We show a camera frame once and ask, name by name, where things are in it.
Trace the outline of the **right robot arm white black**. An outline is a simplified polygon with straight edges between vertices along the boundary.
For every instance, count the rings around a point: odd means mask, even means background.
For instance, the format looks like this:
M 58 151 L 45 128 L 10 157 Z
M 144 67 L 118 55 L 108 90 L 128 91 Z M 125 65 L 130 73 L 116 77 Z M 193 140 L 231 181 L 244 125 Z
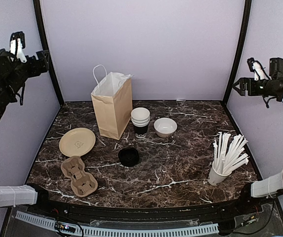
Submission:
M 261 96 L 269 107 L 269 99 L 276 99 L 283 103 L 283 59 L 270 58 L 269 73 L 267 74 L 262 64 L 254 58 L 247 59 L 249 70 L 254 73 L 253 78 L 239 78 L 233 84 L 233 89 L 241 96 Z M 280 173 L 264 180 L 247 183 L 240 192 L 235 203 L 235 210 L 246 214 L 261 199 L 275 198 L 283 195 L 283 169 Z

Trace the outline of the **stack of black cup lids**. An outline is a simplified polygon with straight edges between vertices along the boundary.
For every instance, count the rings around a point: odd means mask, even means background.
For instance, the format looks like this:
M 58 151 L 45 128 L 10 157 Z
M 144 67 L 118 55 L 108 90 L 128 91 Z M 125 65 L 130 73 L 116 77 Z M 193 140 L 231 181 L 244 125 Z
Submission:
M 133 167 L 139 163 L 139 152 L 135 148 L 123 148 L 118 153 L 120 163 L 125 167 Z

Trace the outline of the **white cup holding straws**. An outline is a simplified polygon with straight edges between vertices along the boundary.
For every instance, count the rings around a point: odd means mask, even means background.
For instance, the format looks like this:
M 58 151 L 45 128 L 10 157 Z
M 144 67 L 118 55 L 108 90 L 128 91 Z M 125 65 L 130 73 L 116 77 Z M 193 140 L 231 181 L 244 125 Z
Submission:
M 214 167 L 214 161 L 213 161 L 212 167 L 211 167 L 210 172 L 209 172 L 208 182 L 209 182 L 209 184 L 211 184 L 213 186 L 217 186 L 219 183 L 224 181 L 231 174 L 232 174 L 231 172 L 228 173 L 228 174 L 217 173 L 217 171 Z

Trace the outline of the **stack of black paper cups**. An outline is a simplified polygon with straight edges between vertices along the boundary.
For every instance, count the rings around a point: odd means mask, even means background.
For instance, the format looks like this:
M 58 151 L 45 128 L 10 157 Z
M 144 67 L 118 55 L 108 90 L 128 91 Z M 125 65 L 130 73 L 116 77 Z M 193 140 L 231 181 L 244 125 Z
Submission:
M 134 134 L 136 138 L 145 138 L 150 122 L 150 111 L 144 107 L 138 107 L 133 109 L 131 111 L 131 121 L 134 126 Z

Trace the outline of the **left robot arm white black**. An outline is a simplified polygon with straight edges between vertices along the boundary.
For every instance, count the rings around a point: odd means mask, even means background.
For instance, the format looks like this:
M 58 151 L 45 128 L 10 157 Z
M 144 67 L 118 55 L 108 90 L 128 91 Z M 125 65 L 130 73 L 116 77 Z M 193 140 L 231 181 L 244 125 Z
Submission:
M 49 70 L 49 51 L 38 51 L 32 57 L 24 54 L 23 32 L 12 33 L 9 46 L 9 51 L 0 49 L 0 120 L 10 103 L 23 104 L 27 79 Z M 48 191 L 37 184 L 0 186 L 0 208 L 34 205 L 42 215 L 50 215 L 53 203 L 48 197 Z

